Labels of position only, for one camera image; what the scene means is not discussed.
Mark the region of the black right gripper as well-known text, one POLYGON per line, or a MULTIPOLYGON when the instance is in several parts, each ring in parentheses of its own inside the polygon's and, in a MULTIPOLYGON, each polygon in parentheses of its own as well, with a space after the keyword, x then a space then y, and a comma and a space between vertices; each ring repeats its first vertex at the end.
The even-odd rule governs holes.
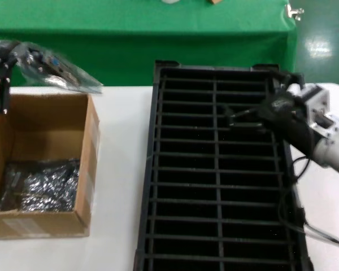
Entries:
MULTIPOLYGON (((275 94, 264 100, 258 108, 249 108, 235 112, 227 104, 223 106, 226 116, 245 116, 257 114, 267 129, 272 130, 283 140, 293 145, 300 152, 312 156, 319 136, 315 134, 307 121, 305 104, 293 94, 275 94)), ((232 129, 260 129, 259 122, 229 123, 232 129)))

